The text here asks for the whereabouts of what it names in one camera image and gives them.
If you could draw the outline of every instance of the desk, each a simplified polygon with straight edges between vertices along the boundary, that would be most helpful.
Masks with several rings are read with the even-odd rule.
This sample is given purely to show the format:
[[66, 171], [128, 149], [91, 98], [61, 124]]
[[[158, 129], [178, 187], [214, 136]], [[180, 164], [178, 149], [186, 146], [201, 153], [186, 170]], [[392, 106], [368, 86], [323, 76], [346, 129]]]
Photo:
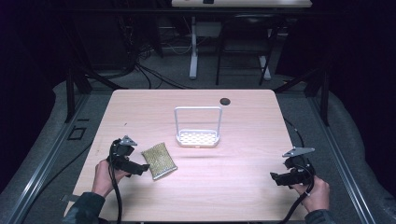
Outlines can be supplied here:
[[[311, 7], [310, 0], [214, 0], [213, 4], [204, 4], [203, 0], [172, 0], [172, 7]], [[196, 22], [192, 17], [191, 22], [191, 65], [190, 65], [190, 79], [196, 79], [198, 66], [198, 51], [196, 48]], [[265, 65], [265, 58], [260, 57], [260, 63]], [[270, 80], [270, 72], [267, 70], [264, 73], [264, 79]]]
[[[228, 98], [231, 103], [221, 105], [221, 98]], [[178, 145], [174, 108], [182, 105], [222, 107], [216, 147]], [[105, 159], [111, 143], [125, 134], [138, 144], [131, 161], [146, 163], [141, 152], [165, 142], [177, 170], [157, 181], [152, 180], [150, 171], [122, 179], [122, 220], [280, 220], [298, 196], [294, 190], [277, 186], [270, 176], [270, 172], [287, 172], [281, 155], [292, 148], [272, 91], [114, 91], [75, 195], [91, 190], [96, 163]], [[115, 220], [117, 211], [113, 191], [107, 196], [100, 217]], [[305, 215], [299, 206], [291, 219], [304, 219]]]

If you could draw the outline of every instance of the camera rig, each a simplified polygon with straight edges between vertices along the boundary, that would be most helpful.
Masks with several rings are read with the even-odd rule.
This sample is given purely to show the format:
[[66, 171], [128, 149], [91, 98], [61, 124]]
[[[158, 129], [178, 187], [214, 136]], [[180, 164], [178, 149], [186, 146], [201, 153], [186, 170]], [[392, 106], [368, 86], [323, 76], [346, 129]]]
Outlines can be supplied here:
[[137, 146], [137, 143], [128, 137], [128, 135], [125, 135], [122, 139], [114, 140], [106, 160], [111, 163], [116, 170], [122, 170], [131, 175], [142, 175], [143, 172], [149, 169], [149, 164], [140, 165], [133, 161], [129, 161], [128, 156], [134, 151], [133, 146]]
[[273, 180], [278, 186], [290, 186], [294, 184], [308, 185], [315, 175], [315, 169], [304, 154], [315, 151], [312, 147], [294, 147], [289, 152], [282, 155], [288, 157], [284, 164], [286, 168], [291, 169], [289, 173], [279, 175], [270, 173]]

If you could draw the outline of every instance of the table surface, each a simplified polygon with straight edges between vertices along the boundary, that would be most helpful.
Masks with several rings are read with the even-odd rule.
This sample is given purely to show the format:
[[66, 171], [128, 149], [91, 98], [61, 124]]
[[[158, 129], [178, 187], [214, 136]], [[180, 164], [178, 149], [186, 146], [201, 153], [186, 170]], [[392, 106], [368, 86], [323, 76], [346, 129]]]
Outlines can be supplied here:
[[[221, 105], [221, 98], [228, 98], [231, 103]], [[219, 144], [212, 148], [180, 147], [176, 139], [176, 106], [221, 106]], [[202, 111], [181, 116], [179, 127], [216, 127], [217, 120], [210, 117]], [[107, 157], [111, 143], [126, 134], [138, 144], [131, 161], [146, 163], [141, 152], [164, 142], [177, 170], [156, 181], [150, 171], [123, 178], [122, 220], [281, 220], [298, 197], [294, 190], [277, 186], [270, 176], [270, 172], [287, 172], [282, 154], [292, 148], [273, 91], [114, 91], [75, 195], [91, 190], [95, 165]], [[116, 220], [117, 213], [117, 199], [112, 191], [100, 217]], [[299, 206], [291, 219], [302, 220], [305, 215]]]
[[203, 0], [172, 0], [173, 7], [311, 7], [310, 0], [214, 0], [204, 4]]

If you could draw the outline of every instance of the sleeve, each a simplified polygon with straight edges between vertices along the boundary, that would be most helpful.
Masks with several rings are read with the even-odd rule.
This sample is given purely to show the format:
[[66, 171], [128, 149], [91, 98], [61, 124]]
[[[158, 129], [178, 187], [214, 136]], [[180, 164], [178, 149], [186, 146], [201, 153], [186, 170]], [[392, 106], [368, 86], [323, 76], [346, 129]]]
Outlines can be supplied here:
[[332, 213], [329, 210], [321, 209], [308, 213], [305, 216], [306, 224], [335, 224]]
[[63, 219], [63, 223], [98, 223], [99, 214], [104, 203], [104, 197], [92, 192], [84, 192], [70, 207]]

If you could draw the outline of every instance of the human hand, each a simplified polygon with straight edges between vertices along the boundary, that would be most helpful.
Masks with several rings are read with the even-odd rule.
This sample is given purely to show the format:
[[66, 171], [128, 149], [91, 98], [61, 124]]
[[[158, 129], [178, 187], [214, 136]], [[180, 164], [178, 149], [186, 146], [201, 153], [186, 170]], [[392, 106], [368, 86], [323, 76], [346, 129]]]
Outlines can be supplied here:
[[[109, 164], [106, 160], [99, 161], [95, 167], [95, 179], [93, 180], [92, 185], [92, 192], [99, 194], [104, 198], [111, 190], [113, 190], [108, 166]], [[114, 170], [114, 175], [117, 183], [119, 183], [123, 177], [129, 174], [122, 170]]]
[[[309, 196], [307, 196], [303, 201], [302, 204], [308, 213], [319, 210], [319, 209], [326, 209], [329, 210], [329, 194], [330, 194], [330, 185], [326, 183], [324, 180], [320, 179], [317, 176], [314, 176], [315, 186], [309, 192]], [[308, 186], [302, 185], [292, 185], [300, 195], [303, 194]]]

